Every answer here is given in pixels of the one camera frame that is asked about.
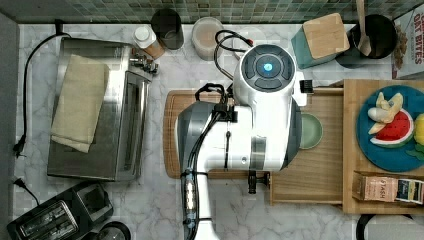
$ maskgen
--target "watermelon slice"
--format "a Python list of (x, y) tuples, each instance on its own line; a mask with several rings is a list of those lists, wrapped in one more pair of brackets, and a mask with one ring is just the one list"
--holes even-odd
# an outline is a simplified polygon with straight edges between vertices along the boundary
[(414, 120), (405, 109), (401, 109), (391, 123), (380, 130), (371, 142), (385, 148), (398, 148), (405, 145), (414, 135)]

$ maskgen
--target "jar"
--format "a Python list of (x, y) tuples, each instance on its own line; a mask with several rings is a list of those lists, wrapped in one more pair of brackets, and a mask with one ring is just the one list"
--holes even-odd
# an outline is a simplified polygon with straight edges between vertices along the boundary
[[(216, 48), (215, 34), (223, 30), (221, 22), (213, 17), (204, 17), (196, 21), (193, 27), (192, 42), (197, 55), (205, 61), (213, 61)], [(217, 57), (222, 53), (222, 48), (218, 49)]]
[(156, 39), (156, 34), (147, 24), (138, 27), (134, 32), (133, 38), (137, 45), (152, 56), (153, 59), (157, 59), (165, 53), (165, 50)]

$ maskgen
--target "cardboard box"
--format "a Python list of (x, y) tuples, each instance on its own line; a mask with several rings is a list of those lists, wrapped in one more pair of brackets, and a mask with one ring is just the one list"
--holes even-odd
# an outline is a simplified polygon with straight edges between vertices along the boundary
[(394, 202), (398, 191), (398, 180), (391, 177), (354, 173), (352, 184), (353, 197), (363, 201)]
[(398, 44), (392, 54), (393, 79), (424, 78), (424, 4), (394, 20)]
[(399, 179), (396, 200), (423, 204), (423, 184), (415, 179)]

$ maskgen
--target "small box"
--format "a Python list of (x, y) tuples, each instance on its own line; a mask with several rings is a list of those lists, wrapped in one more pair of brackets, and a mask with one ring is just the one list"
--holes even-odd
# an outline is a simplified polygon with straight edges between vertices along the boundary
[(394, 24), (398, 43), (392, 54), (392, 78), (424, 78), (424, 4), (395, 19)]
[(423, 184), (415, 179), (399, 179), (396, 200), (423, 204)]
[(354, 173), (353, 197), (362, 201), (394, 202), (398, 180), (391, 177), (371, 177)]
[(305, 22), (291, 42), (300, 69), (331, 61), (350, 46), (338, 13)]

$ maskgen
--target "blue dial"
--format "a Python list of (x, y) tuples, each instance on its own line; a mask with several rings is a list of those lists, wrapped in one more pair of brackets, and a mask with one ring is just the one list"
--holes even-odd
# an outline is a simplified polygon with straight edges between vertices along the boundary
[(264, 70), (269, 72), (272, 70), (272, 64), (271, 63), (265, 63)]

